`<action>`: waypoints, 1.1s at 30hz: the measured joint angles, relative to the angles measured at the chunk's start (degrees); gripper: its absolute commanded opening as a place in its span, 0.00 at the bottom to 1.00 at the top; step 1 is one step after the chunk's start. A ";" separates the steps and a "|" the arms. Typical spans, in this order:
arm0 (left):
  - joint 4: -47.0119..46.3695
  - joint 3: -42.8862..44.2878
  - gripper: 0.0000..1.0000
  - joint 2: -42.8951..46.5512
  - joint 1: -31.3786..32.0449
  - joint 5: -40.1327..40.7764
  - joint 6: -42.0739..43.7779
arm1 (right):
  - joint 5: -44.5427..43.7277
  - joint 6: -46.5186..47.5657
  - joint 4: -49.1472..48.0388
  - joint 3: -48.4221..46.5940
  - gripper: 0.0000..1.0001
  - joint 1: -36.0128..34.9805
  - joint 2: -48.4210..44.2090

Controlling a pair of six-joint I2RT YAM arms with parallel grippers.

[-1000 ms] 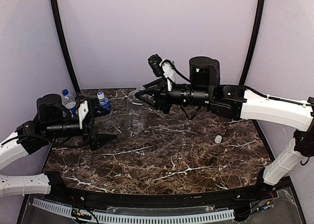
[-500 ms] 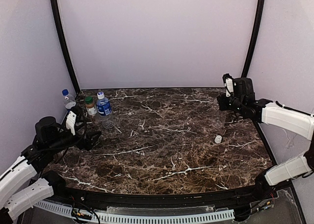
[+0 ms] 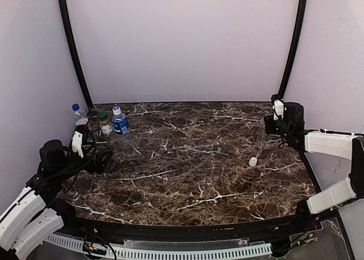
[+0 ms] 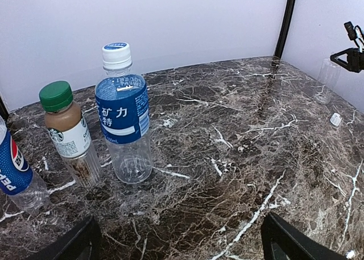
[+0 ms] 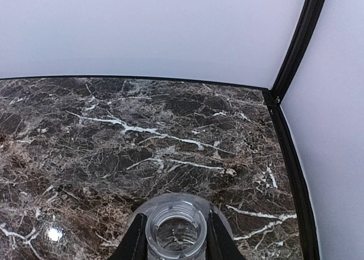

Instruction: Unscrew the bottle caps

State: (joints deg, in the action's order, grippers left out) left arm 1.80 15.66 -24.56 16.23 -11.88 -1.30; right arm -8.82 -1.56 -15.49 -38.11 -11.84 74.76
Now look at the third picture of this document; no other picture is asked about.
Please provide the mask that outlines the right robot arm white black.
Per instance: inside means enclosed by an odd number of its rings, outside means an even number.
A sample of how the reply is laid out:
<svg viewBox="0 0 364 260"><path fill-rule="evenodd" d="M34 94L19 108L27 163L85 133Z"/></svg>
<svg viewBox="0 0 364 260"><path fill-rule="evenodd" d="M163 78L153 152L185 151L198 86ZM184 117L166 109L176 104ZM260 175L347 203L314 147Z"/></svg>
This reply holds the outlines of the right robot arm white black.
<svg viewBox="0 0 364 260"><path fill-rule="evenodd" d="M285 102L274 95L272 114L264 118L265 132L280 138L280 147L288 146L300 155L319 155L344 160L351 168L347 176L322 191L297 203L292 222L300 230L326 211L342 208L363 198L363 134L306 129L304 107Z"/></svg>

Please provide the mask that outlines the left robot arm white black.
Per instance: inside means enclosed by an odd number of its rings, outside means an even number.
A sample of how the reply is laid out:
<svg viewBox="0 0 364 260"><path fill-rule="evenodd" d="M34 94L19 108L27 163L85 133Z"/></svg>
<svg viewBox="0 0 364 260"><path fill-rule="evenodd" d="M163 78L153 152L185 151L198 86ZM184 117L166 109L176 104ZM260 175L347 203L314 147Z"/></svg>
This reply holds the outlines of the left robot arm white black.
<svg viewBox="0 0 364 260"><path fill-rule="evenodd" d="M26 259L54 232L75 227L75 207L58 197L67 192L63 184L82 171L104 173L113 152L98 152L91 130L78 125L68 146L53 139L39 155L37 173L1 214L1 259Z"/></svg>

